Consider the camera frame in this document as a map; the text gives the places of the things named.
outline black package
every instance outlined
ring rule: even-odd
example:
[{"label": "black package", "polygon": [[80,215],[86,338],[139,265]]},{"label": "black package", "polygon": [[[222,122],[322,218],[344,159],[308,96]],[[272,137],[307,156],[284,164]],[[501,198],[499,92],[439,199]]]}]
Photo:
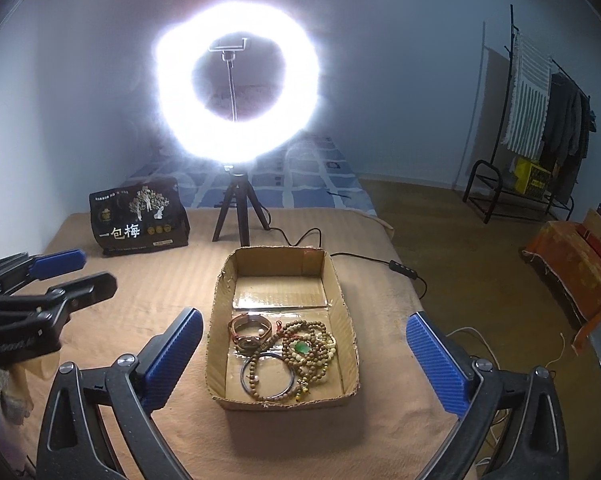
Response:
[{"label": "black package", "polygon": [[92,231],[103,254],[148,253],[187,245],[189,220],[175,178],[89,195]]}]

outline hanging clothes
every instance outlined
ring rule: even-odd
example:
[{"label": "hanging clothes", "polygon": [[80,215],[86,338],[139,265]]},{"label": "hanging clothes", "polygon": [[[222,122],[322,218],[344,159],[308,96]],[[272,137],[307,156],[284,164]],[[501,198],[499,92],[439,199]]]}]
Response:
[{"label": "hanging clothes", "polygon": [[543,130],[543,148],[544,151],[549,150],[548,153],[555,155],[554,162],[559,166],[565,163],[568,155],[575,155],[578,151],[582,123],[581,92],[564,74],[553,74],[547,120]]},{"label": "hanging clothes", "polygon": [[512,70],[512,107],[503,143],[517,155],[538,160],[549,102],[551,57],[517,33]]},{"label": "hanging clothes", "polygon": [[596,115],[586,95],[562,73],[552,76],[547,115],[540,164],[555,173],[549,190],[567,203],[587,156],[589,133],[596,131]]}]

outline mattress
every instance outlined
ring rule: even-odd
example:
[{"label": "mattress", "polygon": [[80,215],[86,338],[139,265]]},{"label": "mattress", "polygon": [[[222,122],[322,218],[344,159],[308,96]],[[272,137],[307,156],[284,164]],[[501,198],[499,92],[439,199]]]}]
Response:
[{"label": "mattress", "polygon": [[[254,212],[250,215],[256,225]],[[188,216],[192,225],[188,247],[113,258],[101,255],[88,214],[67,219],[48,250],[82,248],[88,254],[87,265],[80,272],[32,283],[23,293],[41,292],[102,270],[116,276],[119,288],[111,300],[72,315],[62,332],[61,362],[71,360],[82,368],[110,365],[125,352],[138,352],[185,306],[199,309],[209,326],[216,277],[239,246],[236,216],[228,216],[216,243],[210,242],[215,210],[189,210]],[[272,216],[292,238],[319,227],[323,247],[330,253],[398,259],[386,225],[359,212],[275,209]],[[279,233],[260,228],[252,229],[251,237],[254,245],[282,241]],[[167,406],[152,414],[194,478],[413,479],[451,430],[456,417],[443,411],[405,341],[407,317],[421,308],[410,280],[373,262],[336,256],[334,263],[357,334],[361,389],[346,406],[337,408],[225,412],[205,386],[203,336]],[[36,453],[50,386],[51,381],[29,379],[35,407],[24,435],[30,456]],[[140,478],[111,409],[104,408],[103,416],[126,474]]]},{"label": "mattress", "polygon": [[[259,156],[249,169],[258,200],[266,208],[329,207],[376,215],[343,154],[326,136],[299,134]],[[124,186],[175,177],[185,207],[218,207],[229,185],[223,165],[170,148],[127,179]]]}]

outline blue patterned blanket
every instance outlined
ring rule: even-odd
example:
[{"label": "blue patterned blanket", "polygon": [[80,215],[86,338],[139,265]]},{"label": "blue patterned blanket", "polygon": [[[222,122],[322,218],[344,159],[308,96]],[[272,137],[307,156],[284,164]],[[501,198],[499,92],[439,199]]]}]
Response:
[{"label": "blue patterned blanket", "polygon": [[[259,156],[249,180],[266,208],[335,207],[376,215],[343,154],[330,137],[299,134]],[[173,176],[185,207],[217,207],[229,185],[222,164],[178,152],[159,155],[138,170],[124,186]]]}]

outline cardboard tray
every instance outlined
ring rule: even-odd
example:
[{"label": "cardboard tray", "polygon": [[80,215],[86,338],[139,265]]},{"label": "cardboard tray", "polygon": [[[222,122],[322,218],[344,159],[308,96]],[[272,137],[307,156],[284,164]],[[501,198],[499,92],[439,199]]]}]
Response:
[{"label": "cardboard tray", "polygon": [[[312,384],[301,402],[256,401],[245,393],[240,370],[247,358],[236,351],[228,332],[229,321],[244,312],[267,317],[274,330],[277,320],[322,321],[337,340],[324,383]],[[205,376],[213,399],[226,410],[323,408],[355,395],[360,386],[356,334],[329,254],[298,247],[243,247],[230,254],[216,281]],[[259,361],[258,376],[266,396],[290,380],[285,364],[275,358]]]}]

